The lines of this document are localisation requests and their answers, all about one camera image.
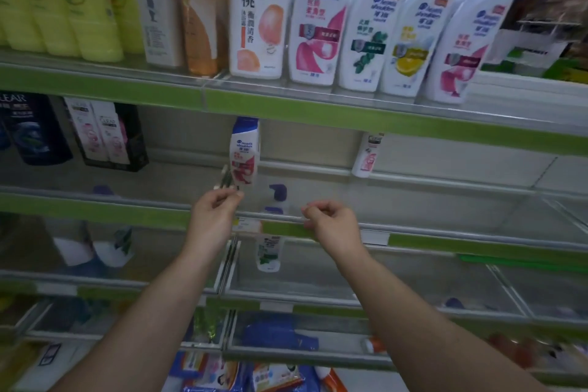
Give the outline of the person's left hand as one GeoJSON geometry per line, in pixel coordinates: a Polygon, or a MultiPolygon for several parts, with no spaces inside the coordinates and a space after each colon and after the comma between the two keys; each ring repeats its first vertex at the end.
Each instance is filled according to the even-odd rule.
{"type": "Polygon", "coordinates": [[[226,245],[233,220],[224,220],[219,214],[219,206],[227,196],[244,194],[236,188],[210,190],[192,206],[182,250],[191,260],[211,262],[226,245]]]}

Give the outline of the clear plastic shelf divider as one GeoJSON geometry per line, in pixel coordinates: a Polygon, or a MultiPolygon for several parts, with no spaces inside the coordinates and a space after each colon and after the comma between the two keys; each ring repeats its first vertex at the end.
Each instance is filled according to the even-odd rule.
{"type": "Polygon", "coordinates": [[[236,188],[237,190],[239,187],[237,186],[236,182],[233,180],[232,170],[230,169],[229,165],[224,165],[221,171],[221,180],[215,188],[223,189],[223,188],[236,188]]]}

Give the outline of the person's right forearm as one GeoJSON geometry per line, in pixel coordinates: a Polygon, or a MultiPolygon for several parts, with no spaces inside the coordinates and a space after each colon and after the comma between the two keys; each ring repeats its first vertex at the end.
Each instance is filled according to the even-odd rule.
{"type": "Polygon", "coordinates": [[[410,392],[550,392],[431,307],[363,245],[326,250],[410,392]]]}

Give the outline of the person's left forearm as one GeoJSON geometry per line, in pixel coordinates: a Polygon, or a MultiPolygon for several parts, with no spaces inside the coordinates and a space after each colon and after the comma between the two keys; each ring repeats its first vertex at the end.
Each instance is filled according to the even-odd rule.
{"type": "Polygon", "coordinates": [[[227,242],[185,247],[48,392],[159,392],[227,242]]]}

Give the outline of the white yellow price tag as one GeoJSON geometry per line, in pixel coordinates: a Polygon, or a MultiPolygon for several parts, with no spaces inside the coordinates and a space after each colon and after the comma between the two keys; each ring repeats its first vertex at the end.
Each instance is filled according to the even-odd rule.
{"type": "Polygon", "coordinates": [[[237,217],[232,223],[232,232],[244,234],[261,234],[262,221],[256,218],[237,217]]]}

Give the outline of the small shampoo bottle green label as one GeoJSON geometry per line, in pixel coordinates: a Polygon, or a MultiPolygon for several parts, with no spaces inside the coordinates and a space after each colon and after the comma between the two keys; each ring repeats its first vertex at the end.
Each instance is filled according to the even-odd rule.
{"type": "MultiPolygon", "coordinates": [[[[289,213],[288,188],[284,184],[270,184],[270,197],[263,205],[261,213],[287,215],[289,213]]],[[[281,268],[281,253],[284,238],[263,234],[256,239],[256,266],[263,273],[275,274],[281,268]]]]}

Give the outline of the small shampoo bottle pink label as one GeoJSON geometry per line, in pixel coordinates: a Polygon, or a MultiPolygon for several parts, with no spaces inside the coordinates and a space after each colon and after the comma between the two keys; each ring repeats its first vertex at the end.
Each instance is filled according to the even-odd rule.
{"type": "Polygon", "coordinates": [[[261,125],[257,118],[239,116],[232,128],[229,162],[233,183],[239,189],[252,187],[261,157],[261,125]]]}

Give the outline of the small white bottle red label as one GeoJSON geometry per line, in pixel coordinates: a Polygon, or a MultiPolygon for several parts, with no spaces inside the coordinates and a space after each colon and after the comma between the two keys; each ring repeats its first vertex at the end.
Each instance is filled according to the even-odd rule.
{"type": "Polygon", "coordinates": [[[361,179],[366,179],[370,176],[384,138],[385,133],[364,132],[351,170],[353,176],[361,179]]]}

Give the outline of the twin pack white pink bottles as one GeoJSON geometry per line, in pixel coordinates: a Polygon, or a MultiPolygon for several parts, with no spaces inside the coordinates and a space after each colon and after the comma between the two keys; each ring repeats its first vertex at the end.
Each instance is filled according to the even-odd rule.
{"type": "Polygon", "coordinates": [[[136,173],[149,164],[138,108],[63,97],[85,165],[136,173]]]}

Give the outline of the pile of colourful packets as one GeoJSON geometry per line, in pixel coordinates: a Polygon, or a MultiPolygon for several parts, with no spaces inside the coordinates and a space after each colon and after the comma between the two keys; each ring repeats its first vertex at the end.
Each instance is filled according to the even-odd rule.
{"type": "Polygon", "coordinates": [[[161,392],[349,392],[331,367],[228,361],[178,351],[161,392]]]}

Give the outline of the large shampoo bottle green label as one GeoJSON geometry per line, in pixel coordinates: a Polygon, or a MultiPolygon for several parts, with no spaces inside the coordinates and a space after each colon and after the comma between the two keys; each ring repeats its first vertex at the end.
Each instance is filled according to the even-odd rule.
{"type": "Polygon", "coordinates": [[[404,0],[351,0],[337,69],[345,90],[375,92],[404,0]]]}

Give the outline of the white body wash bottle peach print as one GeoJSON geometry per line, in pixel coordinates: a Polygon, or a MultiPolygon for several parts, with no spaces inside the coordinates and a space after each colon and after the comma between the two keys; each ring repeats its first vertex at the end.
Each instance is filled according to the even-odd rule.
{"type": "Polygon", "coordinates": [[[282,76],[290,0],[229,0],[229,72],[277,80],[282,76]]]}

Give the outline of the orange bottle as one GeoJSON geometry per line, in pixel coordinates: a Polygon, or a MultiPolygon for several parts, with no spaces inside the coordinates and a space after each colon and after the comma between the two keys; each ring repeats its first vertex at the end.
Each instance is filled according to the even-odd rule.
{"type": "Polygon", "coordinates": [[[228,0],[181,0],[187,67],[214,77],[229,65],[228,0]]]}

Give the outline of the large shampoo bottle lemon label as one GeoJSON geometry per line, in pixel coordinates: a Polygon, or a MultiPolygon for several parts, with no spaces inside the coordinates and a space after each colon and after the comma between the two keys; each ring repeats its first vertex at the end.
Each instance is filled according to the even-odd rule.
{"type": "Polygon", "coordinates": [[[390,37],[378,90],[415,98],[423,83],[453,0],[405,0],[390,37]]]}

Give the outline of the white bottle with dark figure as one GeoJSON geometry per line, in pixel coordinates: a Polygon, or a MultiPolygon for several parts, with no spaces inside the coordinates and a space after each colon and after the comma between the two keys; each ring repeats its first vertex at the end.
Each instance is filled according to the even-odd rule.
{"type": "Polygon", "coordinates": [[[136,1],[147,63],[185,67],[180,0],[136,1]]]}

